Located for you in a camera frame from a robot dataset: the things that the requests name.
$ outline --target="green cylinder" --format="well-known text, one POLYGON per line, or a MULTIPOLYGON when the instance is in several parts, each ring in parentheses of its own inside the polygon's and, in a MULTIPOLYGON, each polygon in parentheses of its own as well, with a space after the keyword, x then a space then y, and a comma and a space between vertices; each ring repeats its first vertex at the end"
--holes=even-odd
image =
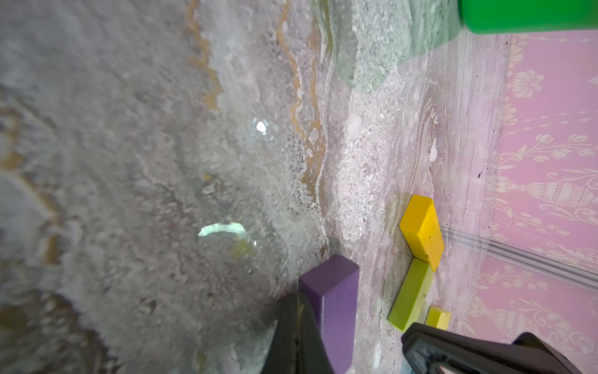
POLYGON ((460 0, 476 34, 598 29, 598 0, 460 0))

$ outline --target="green object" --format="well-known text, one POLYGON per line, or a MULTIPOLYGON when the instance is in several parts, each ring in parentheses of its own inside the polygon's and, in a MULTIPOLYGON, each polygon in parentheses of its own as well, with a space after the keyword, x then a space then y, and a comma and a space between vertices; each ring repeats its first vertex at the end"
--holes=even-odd
POLYGON ((460 0, 476 34, 598 29, 598 0, 460 0))
POLYGON ((433 278, 434 273, 430 265, 418 259, 411 261, 407 276, 388 316, 391 325, 404 333, 417 321, 433 278))
POLYGON ((231 234, 235 234, 240 238, 246 238, 248 236, 247 231, 243 227, 242 224, 237 222, 232 223, 215 223, 202 228, 199 231, 198 236, 207 236, 216 232, 228 232, 231 234))

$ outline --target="floral pattern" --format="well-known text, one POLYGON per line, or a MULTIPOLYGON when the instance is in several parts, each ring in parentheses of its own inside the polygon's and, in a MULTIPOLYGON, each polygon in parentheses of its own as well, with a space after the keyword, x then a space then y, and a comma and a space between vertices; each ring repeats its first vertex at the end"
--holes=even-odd
POLYGON ((456 324, 458 333, 511 343, 531 332, 582 373, 598 372, 598 329, 591 328, 598 323, 596 291, 491 256, 480 272, 467 316, 456 324))
POLYGON ((533 70, 522 71, 517 73, 515 79, 509 83, 507 88, 513 92, 513 96, 516 98, 529 99, 532 97, 534 91, 542 90, 540 82, 543 79, 543 75, 536 75, 536 72, 533 70))
POLYGON ((598 31, 509 44, 492 239, 598 274, 598 31))

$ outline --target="purple block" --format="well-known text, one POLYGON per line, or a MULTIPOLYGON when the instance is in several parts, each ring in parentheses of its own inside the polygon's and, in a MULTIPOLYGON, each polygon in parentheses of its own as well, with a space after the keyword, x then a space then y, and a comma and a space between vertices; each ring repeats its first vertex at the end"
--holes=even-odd
POLYGON ((339 255, 299 278, 335 374, 344 374, 353 362, 358 287, 359 266, 339 255))

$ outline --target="gold vein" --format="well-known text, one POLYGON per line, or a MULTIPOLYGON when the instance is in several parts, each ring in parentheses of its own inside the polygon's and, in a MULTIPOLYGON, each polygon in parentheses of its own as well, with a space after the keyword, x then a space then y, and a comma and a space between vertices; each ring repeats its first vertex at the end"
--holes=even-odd
POLYGON ((297 63, 297 60, 295 60, 295 57, 293 57, 291 49, 285 41, 285 33, 282 31, 282 26, 289 18, 290 10, 291 3, 290 1, 287 1, 285 5, 283 5, 282 7, 282 14, 280 15, 280 20, 278 21, 278 28, 276 29, 276 37, 278 38, 278 43, 282 47, 282 50, 289 58, 289 61, 291 62, 291 69, 293 71, 293 87, 295 88, 295 102, 291 105, 290 109, 291 122, 294 126, 295 132, 297 132, 301 137, 301 140, 305 142, 307 140, 307 135, 299 125, 299 120, 297 119, 297 108, 302 103, 301 96, 299 96, 299 90, 301 89, 301 80, 299 78, 299 64, 297 63))
POLYGON ((316 199, 316 183, 318 176, 322 170, 322 164, 324 163, 324 154, 326 152, 326 136, 322 128, 322 122, 320 119, 320 108, 318 105, 318 95, 316 93, 316 80, 318 77, 317 70, 317 59, 318 59, 318 46, 319 46, 319 32, 316 23, 312 25, 312 32, 309 36, 309 47, 314 52, 312 60, 312 77, 309 83, 309 96, 311 98, 314 118, 309 124, 308 133, 311 131, 318 132, 318 138, 312 141, 309 138, 305 139, 306 146, 312 149, 312 155, 307 158, 307 170, 303 175, 301 181, 307 185, 307 189, 314 198, 316 199))
POLYGON ((203 102, 206 104, 208 109, 221 112, 220 108, 218 108, 218 101, 216 100, 216 97, 222 93, 222 85, 220 85, 218 74, 209 65, 212 53, 210 41, 202 37, 201 27, 199 22, 195 20, 194 17, 198 6, 199 0, 191 0, 189 7, 187 8, 187 29, 192 33, 193 38, 195 39, 195 44, 201 52, 201 57, 191 57, 191 63, 194 66, 206 71, 210 77, 210 80, 212 81, 212 84, 214 85, 214 89, 204 95, 203 102))
POLYGON ((16 150, 17 135, 19 134, 20 120, 19 116, 12 108, 0 108, 0 116, 8 117, 9 128, 5 131, 8 139, 8 152, 6 157, 0 159, 0 169, 13 170, 23 164, 24 160, 16 150))

